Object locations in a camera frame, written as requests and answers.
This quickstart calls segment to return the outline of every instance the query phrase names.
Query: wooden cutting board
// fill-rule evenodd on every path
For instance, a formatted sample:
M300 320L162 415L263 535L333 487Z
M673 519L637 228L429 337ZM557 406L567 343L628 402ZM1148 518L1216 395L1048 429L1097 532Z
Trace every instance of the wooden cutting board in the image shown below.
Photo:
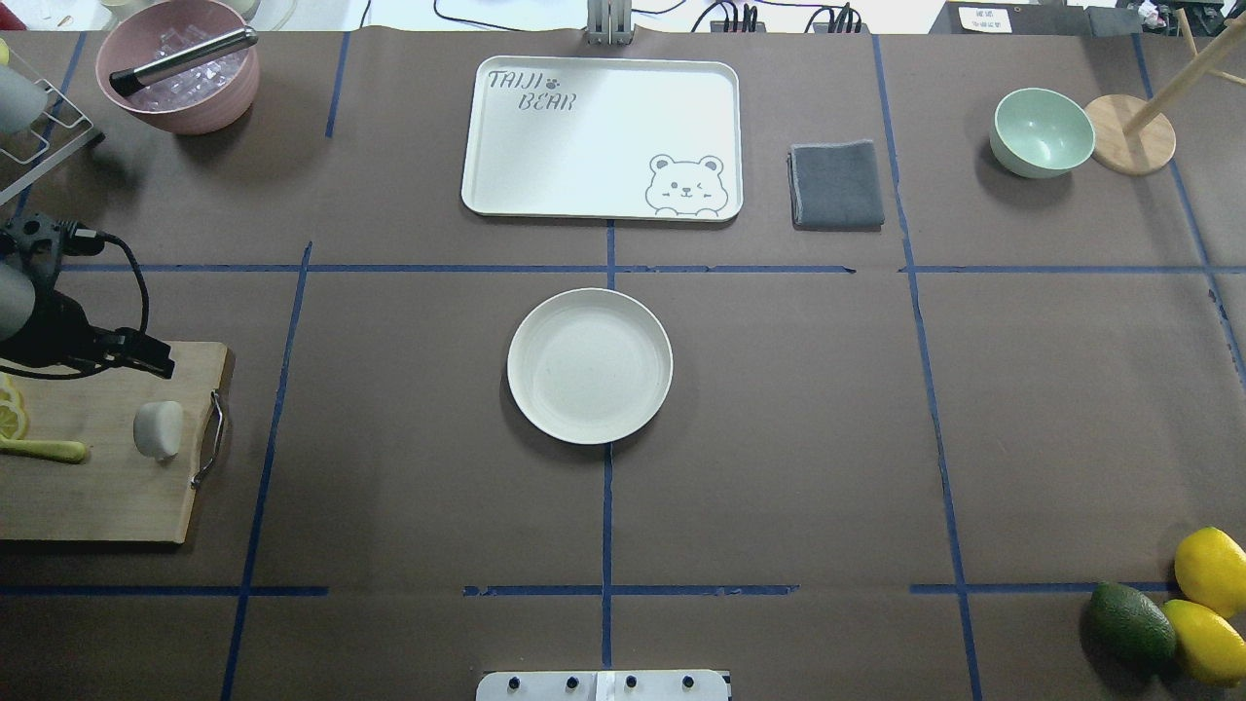
M0 454L0 540L186 540L191 479L229 352L221 342L169 345L173 380L130 369L74 381L12 379L30 417L26 438L80 441L90 456L67 466ZM135 447L133 422L140 407L164 401L182 405L182 446L157 462Z

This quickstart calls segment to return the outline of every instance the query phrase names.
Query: white wire rack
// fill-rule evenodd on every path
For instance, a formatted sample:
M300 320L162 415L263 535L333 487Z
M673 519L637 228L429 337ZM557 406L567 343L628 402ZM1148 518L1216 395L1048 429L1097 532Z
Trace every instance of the white wire rack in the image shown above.
M0 204L16 197L78 148L103 138L103 132L76 105L16 52L10 52L9 67L47 92L49 106L30 128L0 134L0 186L4 187Z

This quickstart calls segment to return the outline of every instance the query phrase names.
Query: white plate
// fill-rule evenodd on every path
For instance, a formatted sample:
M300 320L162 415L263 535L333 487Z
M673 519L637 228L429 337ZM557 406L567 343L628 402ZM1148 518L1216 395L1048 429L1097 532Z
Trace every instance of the white plate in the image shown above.
M721 222L741 162L725 64L495 56L476 70L461 194L487 215Z
M582 446L618 441L648 423L667 398L670 375L662 321L627 294L593 286L532 309L506 359L523 416Z

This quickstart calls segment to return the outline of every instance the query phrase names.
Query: cartoon bear face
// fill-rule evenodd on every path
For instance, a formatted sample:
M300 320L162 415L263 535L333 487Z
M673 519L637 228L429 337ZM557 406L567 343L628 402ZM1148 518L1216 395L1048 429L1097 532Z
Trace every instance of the cartoon bear face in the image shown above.
M653 179L644 199L653 207L654 214L716 217L726 207L723 161L715 156L677 161L660 153L649 161L649 169L653 171Z

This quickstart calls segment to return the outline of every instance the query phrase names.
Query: green bowl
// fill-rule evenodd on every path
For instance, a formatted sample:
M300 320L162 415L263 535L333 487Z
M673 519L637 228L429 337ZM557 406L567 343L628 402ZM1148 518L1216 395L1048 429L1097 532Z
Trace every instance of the green bowl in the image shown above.
M1094 152L1094 126L1077 102L1043 87L1023 87L996 106L991 151L1022 177L1055 177Z

